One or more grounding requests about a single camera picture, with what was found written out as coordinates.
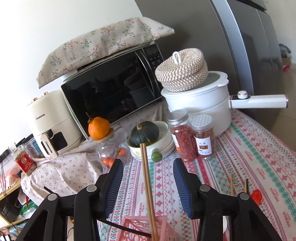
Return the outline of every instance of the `jar with red label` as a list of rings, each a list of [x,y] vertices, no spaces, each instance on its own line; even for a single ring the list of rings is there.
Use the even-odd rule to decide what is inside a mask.
[[[196,141],[185,109],[175,110],[166,116],[177,151],[183,161],[193,161],[198,157]]]
[[[197,144],[200,157],[205,160],[215,158],[215,135],[213,118],[210,115],[196,115],[190,119],[191,128]]]
[[[12,153],[12,156],[14,161],[19,165],[21,170],[27,176],[31,175],[31,173],[37,167],[30,156],[25,152],[25,149],[22,145],[17,147],[17,149]]]

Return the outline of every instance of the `pink plastic basket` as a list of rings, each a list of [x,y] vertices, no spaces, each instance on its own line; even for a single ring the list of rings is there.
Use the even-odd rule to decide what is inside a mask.
[[[179,236],[177,233],[171,228],[171,226],[167,223],[167,216],[156,216],[155,217],[157,233],[159,241],[178,241]],[[125,226],[130,229],[142,231],[145,233],[151,233],[149,217],[145,216],[124,216],[122,226]],[[144,236],[140,236],[137,234],[133,234],[130,232],[126,232],[123,230],[119,230],[116,241],[144,241],[151,240],[151,238],[147,238]]]

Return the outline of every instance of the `wooden shelf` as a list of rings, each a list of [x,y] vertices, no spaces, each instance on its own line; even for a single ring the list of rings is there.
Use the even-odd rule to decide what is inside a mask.
[[[8,190],[6,190],[6,196],[11,194],[13,191],[17,190],[19,187],[20,187],[20,178],[17,179],[17,182],[12,186],[10,187]],[[2,200],[4,198],[4,194],[1,193],[0,194],[0,200]]]
[[[14,221],[12,222],[12,224],[10,223],[10,224],[8,224],[8,225],[6,225],[6,226],[4,226],[4,227],[2,227],[2,228],[0,228],[0,229],[8,228],[8,227],[10,227],[10,226],[12,226],[12,225],[16,225],[16,224],[18,224],[18,223],[20,223],[20,222],[22,222],[22,221],[24,221],[24,218],[18,218],[18,219],[16,219],[16,220],[14,220]]]

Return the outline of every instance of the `patterned tablecloth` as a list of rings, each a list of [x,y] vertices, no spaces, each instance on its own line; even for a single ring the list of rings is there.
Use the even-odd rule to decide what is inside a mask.
[[[256,121],[238,110],[232,111],[232,124],[216,139],[217,157],[212,162],[196,160],[187,169],[202,183],[229,194],[232,174],[235,195],[249,179],[250,192],[259,189],[261,210],[282,240],[296,240],[296,154]],[[149,165],[156,215],[168,215],[168,223],[181,237],[196,240],[198,220],[190,220],[182,210],[173,177],[172,152],[163,161]],[[121,223],[123,216],[147,215],[141,162],[133,159],[124,169],[123,180],[110,220]],[[101,240],[115,240],[118,230],[100,224]],[[224,240],[229,238],[229,230]]]
[[[130,132],[137,123],[161,120],[167,113],[166,102],[157,102],[112,126],[124,126]],[[87,158],[87,153],[95,149],[94,142],[83,142],[56,160],[35,160],[38,168],[29,177],[22,176],[24,192],[40,204],[48,195],[43,189],[45,185],[55,188],[60,196],[66,196],[93,184],[101,172]],[[224,194],[230,193],[229,174],[233,177],[236,195],[243,191],[243,180],[248,178],[250,192],[261,190],[260,208],[282,240],[296,240],[296,154],[238,110],[232,111],[231,126],[216,139],[216,149],[217,156],[213,161],[195,160],[187,164],[187,169],[197,174],[202,183]],[[188,219],[183,212],[174,181],[172,166],[178,157],[177,151],[173,151],[161,162],[149,164],[154,209],[156,215],[168,216],[168,223],[179,234],[180,240],[196,240],[198,220]],[[147,215],[141,162],[131,155],[109,219],[119,224],[125,215]],[[99,223],[99,231],[101,240],[115,240],[118,233],[116,228],[102,223]]]

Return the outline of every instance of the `metal screw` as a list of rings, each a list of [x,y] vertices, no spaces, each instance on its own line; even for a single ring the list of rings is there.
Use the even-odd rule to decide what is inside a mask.
[[[53,201],[53,200],[55,200],[56,198],[57,198],[57,195],[54,194],[54,193],[49,194],[48,197],[47,197],[47,199],[48,199],[49,201]]]
[[[200,186],[200,190],[203,191],[203,192],[208,192],[210,189],[211,188],[208,185],[206,185],[206,184],[202,184]]]
[[[89,185],[86,190],[88,192],[94,192],[96,190],[96,185]]]
[[[241,193],[239,197],[243,200],[248,200],[250,198],[250,196],[245,192]]]

